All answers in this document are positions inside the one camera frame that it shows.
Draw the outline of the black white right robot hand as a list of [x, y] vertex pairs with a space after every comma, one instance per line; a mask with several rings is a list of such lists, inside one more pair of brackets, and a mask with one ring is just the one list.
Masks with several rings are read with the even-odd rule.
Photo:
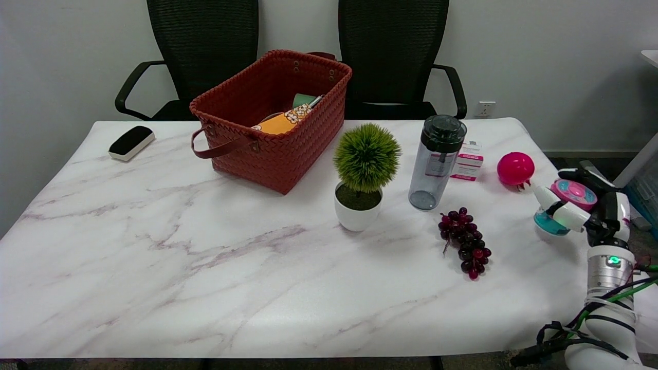
[[540, 207], [538, 229], [554, 236], [585, 232], [592, 247], [628, 248], [630, 203], [626, 194], [589, 167], [566, 168], [549, 186], [532, 186]]

